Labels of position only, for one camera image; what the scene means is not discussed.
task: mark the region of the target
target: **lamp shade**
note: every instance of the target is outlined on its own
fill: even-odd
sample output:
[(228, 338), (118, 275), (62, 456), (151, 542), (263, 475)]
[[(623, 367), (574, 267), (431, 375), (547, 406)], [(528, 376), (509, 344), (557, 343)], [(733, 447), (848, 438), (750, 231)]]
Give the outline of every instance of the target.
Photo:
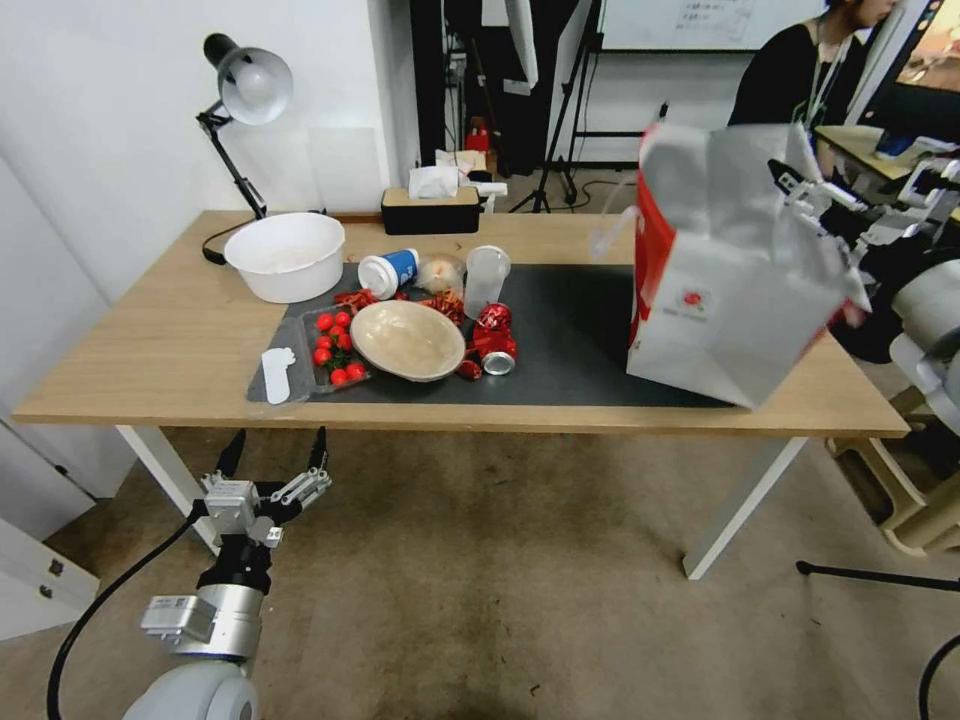
[(279, 55), (238, 47), (222, 33), (207, 37), (203, 52), (217, 69), (220, 100), (235, 120), (263, 125), (286, 108), (293, 94), (293, 75)]

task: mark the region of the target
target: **whiteboard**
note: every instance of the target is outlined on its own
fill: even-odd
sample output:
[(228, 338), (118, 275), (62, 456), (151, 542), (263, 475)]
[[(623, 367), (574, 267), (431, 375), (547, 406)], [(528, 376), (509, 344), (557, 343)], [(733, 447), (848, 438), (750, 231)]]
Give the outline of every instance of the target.
[(604, 0), (604, 50), (759, 50), (823, 0)]

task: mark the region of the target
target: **black mat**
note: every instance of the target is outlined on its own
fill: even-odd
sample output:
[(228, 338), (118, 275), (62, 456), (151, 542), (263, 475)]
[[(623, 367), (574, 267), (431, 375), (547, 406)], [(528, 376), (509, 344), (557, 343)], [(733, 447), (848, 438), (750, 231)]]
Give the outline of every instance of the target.
[[(514, 265), (500, 297), (513, 311), (518, 345), (517, 367), (509, 375), (484, 375), (477, 382), (453, 375), (421, 384), (378, 372), (342, 391), (314, 393), (309, 401), (726, 407), (718, 400), (624, 372), (633, 304), (631, 272), (623, 265)], [(289, 306), (270, 347), (289, 344), (290, 328), (295, 326), (291, 318), (332, 305), (335, 294), (357, 288), (356, 265), (344, 265), (343, 279), (332, 291)], [(470, 336), (471, 321), (463, 331)], [(266, 400), (259, 364), (247, 398)]]

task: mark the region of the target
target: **black tissue box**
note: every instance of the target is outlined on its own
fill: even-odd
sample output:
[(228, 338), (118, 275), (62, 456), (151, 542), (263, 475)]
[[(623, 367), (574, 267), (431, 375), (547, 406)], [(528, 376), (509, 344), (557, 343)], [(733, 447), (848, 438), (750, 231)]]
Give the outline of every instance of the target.
[(380, 202), (387, 235), (443, 235), (476, 232), (480, 226), (480, 196), (475, 187), (462, 187), (456, 197), (420, 200), (406, 188), (387, 188)]

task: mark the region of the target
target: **lamp arm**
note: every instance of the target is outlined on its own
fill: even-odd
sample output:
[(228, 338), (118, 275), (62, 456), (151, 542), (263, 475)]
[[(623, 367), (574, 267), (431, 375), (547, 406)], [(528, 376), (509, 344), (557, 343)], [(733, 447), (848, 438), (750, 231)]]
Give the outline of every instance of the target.
[(220, 137), (217, 131), (233, 120), (229, 115), (224, 116), (217, 114), (217, 110), (219, 110), (222, 105), (219, 101), (211, 105), (208, 109), (197, 115), (197, 122), (200, 123), (207, 137), (210, 138), (210, 142), (213, 143), (213, 147), (216, 149), (217, 154), (220, 155), (220, 159), (223, 160), (223, 164), (227, 166), (227, 170), (230, 171), (233, 182), (240, 191), (240, 194), (243, 195), (243, 199), (247, 201), (247, 205), (253, 210), (253, 214), (257, 220), (262, 220), (267, 216), (267, 203), (264, 202), (263, 197), (257, 192), (257, 188), (254, 187), (253, 183), (240, 174), (237, 166), (233, 164), (233, 160), (230, 159), (226, 149), (220, 143)]

